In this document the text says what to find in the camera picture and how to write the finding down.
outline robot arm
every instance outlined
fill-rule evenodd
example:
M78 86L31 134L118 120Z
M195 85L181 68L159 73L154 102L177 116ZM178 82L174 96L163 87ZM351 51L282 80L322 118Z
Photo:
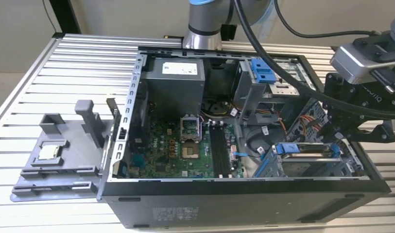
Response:
M375 110L395 111L395 20L382 35L343 44L331 59L338 73L326 77L325 94L350 104ZM353 141L395 142L395 120L383 120L373 131L358 127L369 120L382 120L353 114L325 104L329 123L321 134L331 140L341 133Z
M270 0L245 0L242 6L254 24L262 18ZM230 0L190 0L189 32L183 48L222 50L222 24L239 24L234 3Z

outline blue latch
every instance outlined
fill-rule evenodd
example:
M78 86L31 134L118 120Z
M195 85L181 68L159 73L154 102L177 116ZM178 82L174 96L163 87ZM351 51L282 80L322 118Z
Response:
M273 69L259 58L253 58L253 71L258 83L275 83L277 77Z

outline motherboard chip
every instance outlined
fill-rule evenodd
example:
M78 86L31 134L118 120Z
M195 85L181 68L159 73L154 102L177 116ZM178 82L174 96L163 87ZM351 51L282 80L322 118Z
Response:
M166 166L165 165L157 165L157 172L166 172Z
M185 159L198 159L199 158L199 144L198 143L185 143L182 145L182 157Z

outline black cable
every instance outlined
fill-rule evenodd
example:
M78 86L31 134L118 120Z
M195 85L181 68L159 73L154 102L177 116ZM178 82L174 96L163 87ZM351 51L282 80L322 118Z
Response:
M302 34L291 28L286 19L283 18L279 5L278 5L278 0L274 0L274 4L275 4L275 10L277 10L278 17L282 21L282 24L286 26L286 28L294 35L302 38L325 38L325 37L334 37L334 36L342 36L342 35L378 35L377 31L345 31L345 32L323 33L323 34L313 34L313 35Z
M234 0L234 2L235 2L235 8L238 11L242 28L254 46L254 49L258 52L258 55L261 56L263 61L269 64L269 66L275 71L275 73L287 81L287 83L290 83L299 90L302 94L315 98L318 101L327 102L334 108L343 109L345 111L351 112L354 114L365 115L378 119L395 119L395 112L381 111L381 110L369 109L369 108L353 105L350 103L346 103L343 101L334 99L333 97L327 96L322 92L318 92L313 90L310 87L307 87L306 85L303 85L303 83L299 82L283 68L281 68L281 66L277 64L277 62L274 61L269 53L265 51L254 35L251 26L249 24L247 17L243 12L241 0Z
M50 15L49 15L49 12L47 12L47 5L46 5L46 3L45 3L45 0L42 0L42 2L43 2L45 12L47 13L47 18L49 18L49 20L50 20L50 23L51 23L53 28L54 28L55 33L57 33L58 30L57 30L57 27L55 27L55 25L54 25L53 19L50 18Z

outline aluminum table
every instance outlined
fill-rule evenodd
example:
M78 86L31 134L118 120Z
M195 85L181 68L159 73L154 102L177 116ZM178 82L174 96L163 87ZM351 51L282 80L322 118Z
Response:
M134 232L125 229L110 206L95 199L39 202L10 201L13 185L42 132L45 113L65 120L81 119L74 112L79 99L95 102L94 111L111 119L106 98L123 107L138 46L181 47L179 39L142 39L67 34L54 38L0 107L0 232ZM254 51L249 43L225 42L229 51ZM271 53L305 55L325 81L334 71L329 47L266 44ZM378 122L362 128L373 129ZM393 193L327 224L161 229L163 232L395 232L395 143L362 143Z

